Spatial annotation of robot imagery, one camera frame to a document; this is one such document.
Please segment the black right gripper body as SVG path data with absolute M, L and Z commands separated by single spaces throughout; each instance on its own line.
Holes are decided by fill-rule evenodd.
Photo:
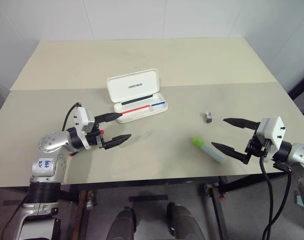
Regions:
M 251 156 L 255 156 L 258 158 L 266 156 L 265 145 L 260 142 L 256 130 L 254 131 L 254 134 L 247 143 L 245 153 L 247 158 L 250 158 Z

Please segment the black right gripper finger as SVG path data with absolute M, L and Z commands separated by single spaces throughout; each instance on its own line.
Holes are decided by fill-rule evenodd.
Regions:
M 243 118 L 230 117 L 230 118 L 224 118 L 223 121 L 238 128 L 242 128 L 242 129 L 247 128 L 251 130 L 257 130 L 260 125 L 260 122 L 255 122 Z
M 240 153 L 235 151 L 234 148 L 229 147 L 227 145 L 221 144 L 221 143 L 217 143 L 217 142 L 212 142 L 211 143 L 216 149 L 218 149 L 219 151 L 221 151 L 222 153 L 224 153 L 225 155 L 237 159 L 239 161 L 241 161 L 243 164 L 247 165 L 249 163 L 250 160 L 250 156 L 248 154 L 244 154 L 244 153 Z

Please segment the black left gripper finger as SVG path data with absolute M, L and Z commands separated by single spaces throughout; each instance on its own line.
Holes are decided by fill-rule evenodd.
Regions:
M 132 135 L 131 134 L 123 134 L 116 137 L 113 137 L 110 141 L 107 141 L 102 144 L 105 150 L 114 148 L 116 146 L 121 145 L 123 142 L 127 141 Z
M 101 115 L 96 116 L 96 123 L 100 124 L 103 122 L 105 122 L 105 123 L 111 122 L 122 116 L 123 116 L 123 114 L 118 113 L 118 112 L 110 112 L 110 113 L 101 114 Z

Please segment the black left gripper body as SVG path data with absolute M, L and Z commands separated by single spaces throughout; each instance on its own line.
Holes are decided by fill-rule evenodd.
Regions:
M 102 115 L 94 117 L 94 124 L 89 133 L 86 134 L 86 140 L 90 146 L 98 146 L 100 149 L 103 148 L 103 137 L 100 131 L 99 125 L 104 120 Z

